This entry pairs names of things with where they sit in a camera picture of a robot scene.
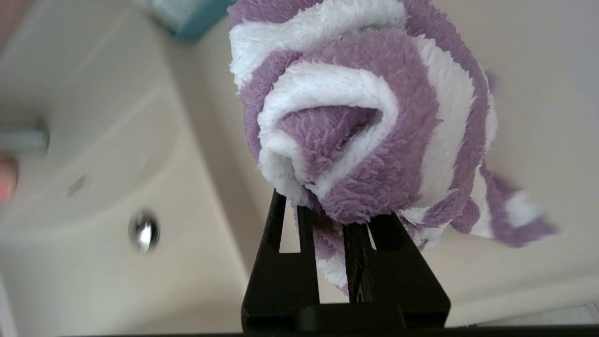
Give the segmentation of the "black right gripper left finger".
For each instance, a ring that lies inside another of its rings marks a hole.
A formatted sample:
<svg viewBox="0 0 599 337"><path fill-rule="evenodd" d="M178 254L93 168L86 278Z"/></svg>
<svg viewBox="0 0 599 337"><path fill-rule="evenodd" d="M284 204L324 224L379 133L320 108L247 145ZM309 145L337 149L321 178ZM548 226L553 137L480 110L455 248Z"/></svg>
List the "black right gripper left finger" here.
<svg viewBox="0 0 599 337"><path fill-rule="evenodd" d="M320 304L312 211L297 208L299 252L280 252L286 197L274 192L241 306L244 333L304 334L304 309Z"/></svg>

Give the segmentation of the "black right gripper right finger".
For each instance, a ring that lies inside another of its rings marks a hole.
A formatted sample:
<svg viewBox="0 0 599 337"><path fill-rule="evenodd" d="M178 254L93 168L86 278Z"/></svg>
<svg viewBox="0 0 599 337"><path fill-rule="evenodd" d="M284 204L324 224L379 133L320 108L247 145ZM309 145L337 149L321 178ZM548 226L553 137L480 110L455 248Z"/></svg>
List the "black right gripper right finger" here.
<svg viewBox="0 0 599 337"><path fill-rule="evenodd" d="M351 304L396 316L406 328L443 328L451 301L400 217L376 216L344 228Z"/></svg>

